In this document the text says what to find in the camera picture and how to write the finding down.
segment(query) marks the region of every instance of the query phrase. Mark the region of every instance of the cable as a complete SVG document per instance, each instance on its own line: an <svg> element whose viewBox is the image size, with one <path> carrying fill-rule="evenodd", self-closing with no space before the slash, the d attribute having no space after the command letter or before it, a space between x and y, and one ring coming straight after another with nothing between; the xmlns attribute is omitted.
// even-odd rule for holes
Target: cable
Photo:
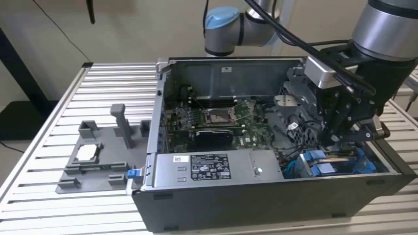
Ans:
<svg viewBox="0 0 418 235"><path fill-rule="evenodd" d="M277 0L273 2L273 9L271 9L271 17L275 19L275 6L277 6ZM282 42L293 47L297 47L297 44L290 42L287 38L283 37L283 35L279 33L279 31L275 31L277 36L282 40ZM325 45L331 45L331 44L346 44L349 43L350 40L331 40L331 41L323 41L323 42L315 42L315 43L307 43L311 46L325 46Z"/></svg>
<svg viewBox="0 0 418 235"><path fill-rule="evenodd" d="M90 58L86 56L84 52L80 50L80 48L74 44L74 42L70 40L67 34L64 33L63 29L60 28L60 26L58 25L58 23L55 23L55 21L52 20L52 18L50 17L50 15L47 14L47 12L44 11L44 9L42 8L42 6L38 4L38 2L35 0L32 0L32 2L36 4L36 6L39 7L39 9L42 10L42 12L44 13L44 15L48 17L48 19L51 20L51 22L55 24L55 26L59 28L60 32L63 33L64 37L67 38L68 42L74 45L74 47L79 50L79 52L84 55L86 59L88 60L88 62L91 62Z"/></svg>
<svg viewBox="0 0 418 235"><path fill-rule="evenodd" d="M279 31L279 33L302 48L310 55L313 55L322 63L325 63L335 72L334 76L337 81L346 87L347 91L359 96L370 97L377 93L375 88L363 81L363 78L354 74L351 71L346 70L341 64L334 61L330 57L323 55L311 45L309 45L297 35L281 25L275 19L263 10L259 4L254 0L245 0L255 12L261 15L263 20L270 24L270 26Z"/></svg>
<svg viewBox="0 0 418 235"><path fill-rule="evenodd" d="M12 149L12 150L15 150L15 151L18 151L18 152L20 152L20 153L26 153L24 151L19 150L18 148L12 148L12 147L7 146L2 141L0 141L0 144L2 144L6 148L8 148L8 149Z"/></svg>
<svg viewBox="0 0 418 235"><path fill-rule="evenodd" d="M205 10L203 10L203 37L205 37L205 33L207 32L206 21L207 21L207 14L209 14L209 6L210 6L210 0L207 0L207 3L205 5Z"/></svg>
<svg viewBox="0 0 418 235"><path fill-rule="evenodd" d="M412 96L410 96L410 102L408 103L408 106L406 106L406 109L405 109L406 112L410 110L412 105L413 105L413 103L416 102L417 98L418 98L418 93L414 92L414 93L412 94Z"/></svg>
<svg viewBox="0 0 418 235"><path fill-rule="evenodd" d="M413 102L410 101L410 102L408 103L408 106L406 106L406 109L405 109L406 112L410 110L412 105L413 105Z"/></svg>

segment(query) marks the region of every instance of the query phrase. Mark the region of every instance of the aluminum extrusion table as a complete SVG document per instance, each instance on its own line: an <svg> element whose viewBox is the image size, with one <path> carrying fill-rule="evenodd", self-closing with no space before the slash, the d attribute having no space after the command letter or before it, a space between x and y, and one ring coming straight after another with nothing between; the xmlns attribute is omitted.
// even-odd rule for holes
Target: aluminum extrusion table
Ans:
<svg viewBox="0 0 418 235"><path fill-rule="evenodd" d="M79 138L80 122L94 119L99 126L116 126L110 107L112 103L124 103L126 117L138 125L142 119L151 118L155 86L155 64L94 64L80 70L0 188L3 235L150 234L124 190L59 195L55 189ZM391 147L418 173L418 123L393 101L381 119L391 130L387 138ZM418 180L394 196L377 198L351 218L176 234L278 232L283 235L418 234Z"/></svg>

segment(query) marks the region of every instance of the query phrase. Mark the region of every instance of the metal frame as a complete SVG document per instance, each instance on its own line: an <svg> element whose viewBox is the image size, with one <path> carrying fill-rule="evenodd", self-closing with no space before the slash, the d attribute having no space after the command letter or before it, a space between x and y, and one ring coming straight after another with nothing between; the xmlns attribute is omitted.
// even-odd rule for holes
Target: metal frame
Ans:
<svg viewBox="0 0 418 235"><path fill-rule="evenodd" d="M100 121L99 125L116 125L106 115L115 100L126 103L127 118L134 123L152 112L152 98L132 94L140 85L156 82L155 72L135 69L139 66L151 65L94 64L91 69L99 72L95 76L82 69L0 188L2 234L150 234L124 190L64 195L54 192L78 139L75 121L88 116ZM389 144L418 173L418 123L393 101L385 107L382 121L391 130ZM414 180L394 196L377 198L351 218L210 229L199 234L413 235L417 231L418 180Z"/></svg>

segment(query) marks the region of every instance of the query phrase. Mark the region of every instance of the robotic arm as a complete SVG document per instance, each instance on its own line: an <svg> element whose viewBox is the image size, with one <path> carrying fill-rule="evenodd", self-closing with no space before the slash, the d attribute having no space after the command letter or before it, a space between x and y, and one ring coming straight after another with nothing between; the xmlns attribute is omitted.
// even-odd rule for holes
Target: robotic arm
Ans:
<svg viewBox="0 0 418 235"><path fill-rule="evenodd" d="M351 93L334 78L338 73L310 56L305 74L317 87L318 113L325 128L319 140L325 146L341 141L370 141L390 136L379 121L387 100L397 93L418 64L418 1L369 0L353 33L343 46L321 54L362 77L373 95Z"/></svg>
<svg viewBox="0 0 418 235"><path fill-rule="evenodd" d="M271 17L274 1L246 2L251 8L246 14L235 16L239 20L230 18L233 23L226 23L226 28L213 27L209 16L207 53L226 56L235 46L263 46L277 33L310 54L305 74L313 82L310 89L317 97L318 114L323 117L321 144L330 146L335 141L389 137L379 116L385 103L418 65L418 1L369 0L353 40L321 51Z"/></svg>

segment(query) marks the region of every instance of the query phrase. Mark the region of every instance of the wall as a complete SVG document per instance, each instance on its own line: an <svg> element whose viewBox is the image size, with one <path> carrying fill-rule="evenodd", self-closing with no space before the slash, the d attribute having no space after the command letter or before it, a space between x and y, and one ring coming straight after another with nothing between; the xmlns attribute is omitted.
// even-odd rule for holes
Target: wall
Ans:
<svg viewBox="0 0 418 235"><path fill-rule="evenodd" d="M285 0L290 15L283 15L287 29L306 42L350 39L367 0ZM306 55L285 45L274 54Z"/></svg>
<svg viewBox="0 0 418 235"><path fill-rule="evenodd" d="M36 0L94 62L152 62L159 57L206 56L205 0L96 0L90 24L86 0ZM210 0L246 8L243 0ZM3 28L48 98L59 99L87 61L31 0L0 1ZM237 56L266 56L267 47L241 47ZM0 65L0 105L26 98Z"/></svg>

